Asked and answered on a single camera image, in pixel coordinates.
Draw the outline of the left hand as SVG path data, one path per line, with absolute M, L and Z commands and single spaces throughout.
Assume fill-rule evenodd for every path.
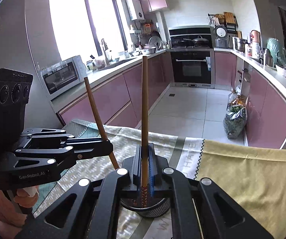
M 32 208 L 39 198 L 38 187 L 29 187 L 24 189 L 18 189 L 14 202 L 24 208 Z M 15 209 L 12 201 L 9 200 L 4 193 L 0 190 L 0 221 L 14 225 L 15 227 L 22 227 L 24 225 L 27 216 L 20 214 Z

